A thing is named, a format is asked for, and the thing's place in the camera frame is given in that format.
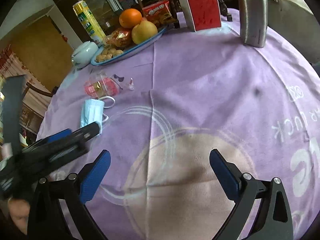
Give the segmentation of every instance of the human hand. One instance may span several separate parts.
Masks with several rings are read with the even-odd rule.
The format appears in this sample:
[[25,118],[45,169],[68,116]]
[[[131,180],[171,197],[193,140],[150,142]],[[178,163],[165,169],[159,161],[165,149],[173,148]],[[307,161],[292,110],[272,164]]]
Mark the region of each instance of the human hand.
[[28,217],[30,212],[30,205],[23,199],[10,198],[8,200],[8,210],[12,221],[15,223],[17,228],[27,234]]
[[[1,154],[3,159],[9,158],[12,155],[11,145],[8,143],[4,144],[1,149]],[[1,162],[0,169],[4,168],[5,165],[6,161],[4,160]],[[30,212],[29,203],[22,199],[10,198],[7,205],[13,223],[26,235]]]

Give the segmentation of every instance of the silver bottle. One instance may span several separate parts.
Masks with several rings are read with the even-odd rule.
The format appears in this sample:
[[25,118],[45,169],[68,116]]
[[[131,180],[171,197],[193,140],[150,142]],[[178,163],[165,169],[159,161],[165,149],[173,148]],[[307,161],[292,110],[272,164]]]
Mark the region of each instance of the silver bottle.
[[244,43],[262,48],[268,27],[268,0],[239,0],[240,36]]

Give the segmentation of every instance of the snack package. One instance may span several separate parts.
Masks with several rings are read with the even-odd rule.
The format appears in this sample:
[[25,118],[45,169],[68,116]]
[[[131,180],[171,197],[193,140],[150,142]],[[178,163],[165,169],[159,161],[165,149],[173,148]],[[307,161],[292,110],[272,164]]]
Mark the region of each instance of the snack package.
[[132,42],[131,30],[125,28],[118,28],[113,31],[110,35],[103,38],[103,44],[114,45],[118,48],[125,48]]
[[152,22],[157,28],[161,25],[174,23],[177,20],[172,17],[170,12],[169,0],[161,0],[148,5],[142,9],[146,13],[148,21]]
[[114,97],[126,89],[134,90],[132,78],[125,79],[116,74],[108,77],[104,73],[99,73],[84,84],[86,94],[96,99],[104,96]]

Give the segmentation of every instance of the metal screw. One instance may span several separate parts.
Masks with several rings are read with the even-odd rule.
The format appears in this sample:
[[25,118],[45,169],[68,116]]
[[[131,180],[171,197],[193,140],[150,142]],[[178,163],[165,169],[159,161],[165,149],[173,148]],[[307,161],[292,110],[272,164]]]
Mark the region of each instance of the metal screw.
[[39,179],[39,183],[40,183],[40,184],[44,184],[46,181],[47,181],[46,178],[41,178],[41,179]]
[[249,173],[243,174],[243,177],[247,180],[250,180],[252,178],[252,176]]
[[280,184],[281,183],[281,180],[279,178],[274,178],[273,181],[276,183],[276,184]]
[[77,174],[75,174],[75,173],[71,173],[68,175],[68,179],[70,179],[70,180],[74,180],[74,179],[76,179],[76,177],[77,177]]

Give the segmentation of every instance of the door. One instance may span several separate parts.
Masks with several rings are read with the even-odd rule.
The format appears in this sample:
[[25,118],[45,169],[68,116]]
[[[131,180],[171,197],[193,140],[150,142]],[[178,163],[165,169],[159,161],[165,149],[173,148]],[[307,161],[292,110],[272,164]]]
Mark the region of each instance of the door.
[[47,16],[16,35],[11,46],[26,68],[49,91],[60,86],[72,67],[73,49]]

